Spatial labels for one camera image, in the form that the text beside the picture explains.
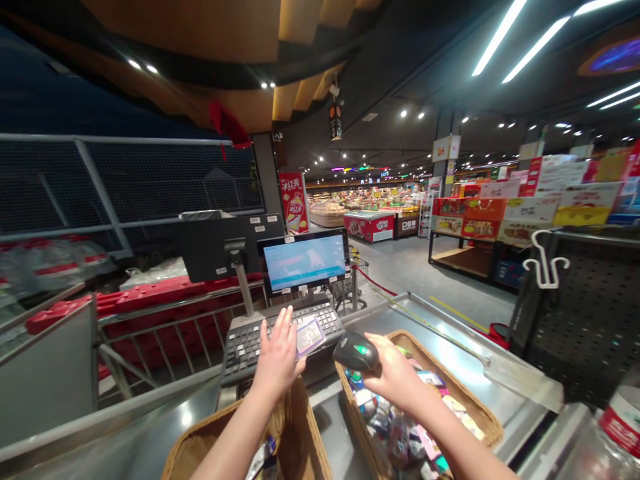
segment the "wooden ceiling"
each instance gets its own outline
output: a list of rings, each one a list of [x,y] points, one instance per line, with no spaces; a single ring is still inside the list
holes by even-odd
[[[208,105],[216,99],[236,115],[249,133],[270,131],[274,121],[288,122],[294,111],[306,112],[314,101],[324,100],[348,59],[330,64],[329,68],[326,63],[320,70],[313,68],[313,56],[322,54],[314,50],[319,27],[340,35],[348,28],[354,12],[372,12],[381,4],[381,0],[78,2],[105,32],[124,42],[133,41],[132,50],[136,43],[144,44],[173,55],[214,62],[216,68],[233,63],[248,69],[256,65],[275,65],[277,69],[283,44],[307,48],[311,57],[305,59],[309,67],[303,78],[275,88],[220,89],[177,81],[163,75],[162,64],[156,62],[153,66],[157,73],[146,65],[136,69],[128,63],[128,58],[136,58],[135,52],[122,52],[120,57],[108,55],[62,31],[54,32],[27,19],[26,15],[0,10],[37,44],[71,63],[72,69],[80,65],[82,74],[106,80],[127,97],[150,101],[164,114],[186,116],[206,129],[211,128]],[[269,79],[256,80],[270,83]]]

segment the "plastic bottle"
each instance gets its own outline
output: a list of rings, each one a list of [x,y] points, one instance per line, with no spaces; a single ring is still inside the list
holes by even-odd
[[[581,436],[557,478],[640,479],[640,365],[623,378],[602,417]]]

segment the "red poster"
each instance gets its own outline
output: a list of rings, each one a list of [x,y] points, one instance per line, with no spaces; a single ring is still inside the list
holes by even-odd
[[[279,176],[287,229],[295,233],[308,233],[307,190],[303,174],[280,173]]]

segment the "floor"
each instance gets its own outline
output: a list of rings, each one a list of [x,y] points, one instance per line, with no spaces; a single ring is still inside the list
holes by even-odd
[[[324,230],[311,225],[311,231]],[[434,255],[455,249],[458,244],[458,240],[446,237],[436,238],[434,242]],[[440,307],[444,303],[454,317],[480,330],[491,323],[508,325],[511,321],[516,295],[430,265],[428,239],[408,237],[370,244],[350,237],[349,243],[369,262],[370,278],[391,291],[409,291],[439,303]],[[363,300],[370,305],[382,301],[369,285],[362,288]]]

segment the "hand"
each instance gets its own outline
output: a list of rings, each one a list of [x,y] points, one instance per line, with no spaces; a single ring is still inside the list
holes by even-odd
[[[365,337],[378,349],[382,365],[380,378],[370,373],[363,374],[366,388],[410,415],[414,414],[417,405],[440,400],[438,392],[420,380],[413,366],[391,340],[371,333],[365,333]]]
[[[251,391],[273,405],[307,365],[306,357],[301,358],[298,363],[295,362],[297,329],[291,324],[292,313],[292,306],[280,310],[271,332],[271,339],[267,336],[267,321],[262,320],[260,326],[260,358]]]

